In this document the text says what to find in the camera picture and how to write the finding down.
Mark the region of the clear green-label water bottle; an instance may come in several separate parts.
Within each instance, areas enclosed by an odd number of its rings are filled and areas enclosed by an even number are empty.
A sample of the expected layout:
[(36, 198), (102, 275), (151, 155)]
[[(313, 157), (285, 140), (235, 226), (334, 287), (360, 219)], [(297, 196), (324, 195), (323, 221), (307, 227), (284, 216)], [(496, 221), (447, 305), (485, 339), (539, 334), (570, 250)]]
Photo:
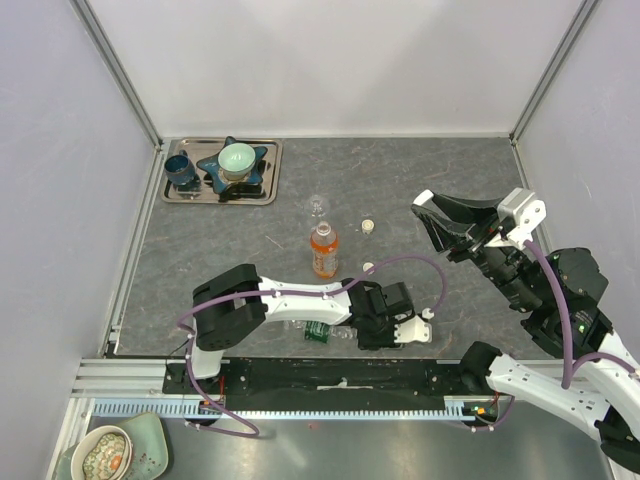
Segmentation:
[(284, 330), (301, 333), (306, 341), (327, 344), (330, 339), (354, 340), (355, 330), (349, 326), (327, 325), (321, 322), (286, 321)]

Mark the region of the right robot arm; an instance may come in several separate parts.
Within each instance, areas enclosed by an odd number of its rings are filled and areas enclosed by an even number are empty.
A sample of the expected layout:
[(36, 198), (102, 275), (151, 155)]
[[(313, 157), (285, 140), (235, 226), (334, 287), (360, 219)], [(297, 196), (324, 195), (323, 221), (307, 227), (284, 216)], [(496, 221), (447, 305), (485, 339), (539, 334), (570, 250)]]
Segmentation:
[(606, 277), (587, 248), (544, 254), (533, 240), (546, 217), (537, 195), (516, 188), (498, 200), (425, 190), (411, 205), (437, 252), (471, 261), (525, 314), (533, 342), (562, 363), (559, 379), (476, 341), (458, 368), (467, 392), (497, 392), (563, 419), (594, 439), (611, 461), (639, 471), (639, 363), (599, 302)]

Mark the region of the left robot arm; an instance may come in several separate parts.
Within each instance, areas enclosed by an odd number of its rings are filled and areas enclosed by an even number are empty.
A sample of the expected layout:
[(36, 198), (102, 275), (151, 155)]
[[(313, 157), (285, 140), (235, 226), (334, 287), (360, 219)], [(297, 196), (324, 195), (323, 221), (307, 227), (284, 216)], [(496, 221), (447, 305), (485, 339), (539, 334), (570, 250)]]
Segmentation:
[(405, 284), (386, 287), (359, 279), (324, 285), (284, 283), (241, 264), (196, 287), (190, 315), (193, 346), (185, 382), (198, 393), (216, 388), (224, 352), (259, 326), (274, 322), (316, 322), (356, 331), (358, 348), (396, 348), (405, 324), (420, 319)]

